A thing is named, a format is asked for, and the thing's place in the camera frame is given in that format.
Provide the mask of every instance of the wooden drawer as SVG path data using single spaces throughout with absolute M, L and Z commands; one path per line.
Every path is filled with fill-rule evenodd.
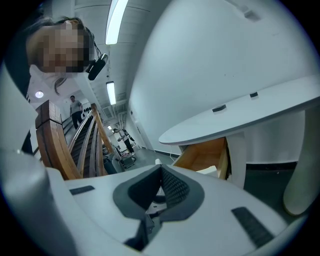
M 225 137 L 192 144 L 173 163 L 174 166 L 200 171 L 215 166 L 220 179 L 226 179 L 228 168 L 227 140 Z

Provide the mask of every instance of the white pillar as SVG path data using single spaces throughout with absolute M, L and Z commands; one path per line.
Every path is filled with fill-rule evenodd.
M 320 192 L 320 106 L 305 110 L 305 127 L 298 164 L 285 188 L 283 204 L 292 215 L 303 213 Z

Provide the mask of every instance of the table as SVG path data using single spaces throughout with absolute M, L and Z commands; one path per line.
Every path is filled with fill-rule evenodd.
M 232 168 L 232 183 L 244 187 L 246 143 L 244 129 L 272 121 L 282 115 L 305 110 L 305 135 L 299 162 L 283 196 L 292 215 L 303 213 L 319 193 L 320 75 L 311 75 L 274 85 L 229 101 L 225 108 L 211 108 L 167 130 L 159 142 L 190 145 L 226 137 Z

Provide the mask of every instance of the black mesh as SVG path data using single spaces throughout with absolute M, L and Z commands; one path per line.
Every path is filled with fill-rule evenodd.
M 189 186 L 184 181 L 165 169 L 162 169 L 161 186 L 165 194 L 166 206 L 168 209 L 185 200 L 190 191 Z
M 159 171 L 154 171 L 129 187 L 129 197 L 145 210 L 149 208 L 159 190 L 160 174 Z

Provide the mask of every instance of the white wall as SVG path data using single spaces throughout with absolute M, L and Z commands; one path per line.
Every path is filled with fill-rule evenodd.
M 223 0 L 172 0 L 156 23 L 129 100 L 155 150 L 170 152 L 158 139 L 187 118 L 319 71 L 310 41 L 277 1 L 241 3 L 258 18 L 242 17 Z M 146 23 L 155 19 L 150 15 Z M 247 131 L 248 161 L 296 161 L 303 125 L 288 129 L 302 122 L 301 115 Z
M 305 130 L 305 112 L 248 128 L 246 138 L 248 164 L 276 164 L 298 161 Z
M 137 127 L 134 125 L 131 115 L 128 112 L 125 117 L 125 129 L 130 134 L 130 136 L 134 139 L 135 143 L 140 147 L 146 147 L 141 135 L 139 134 Z

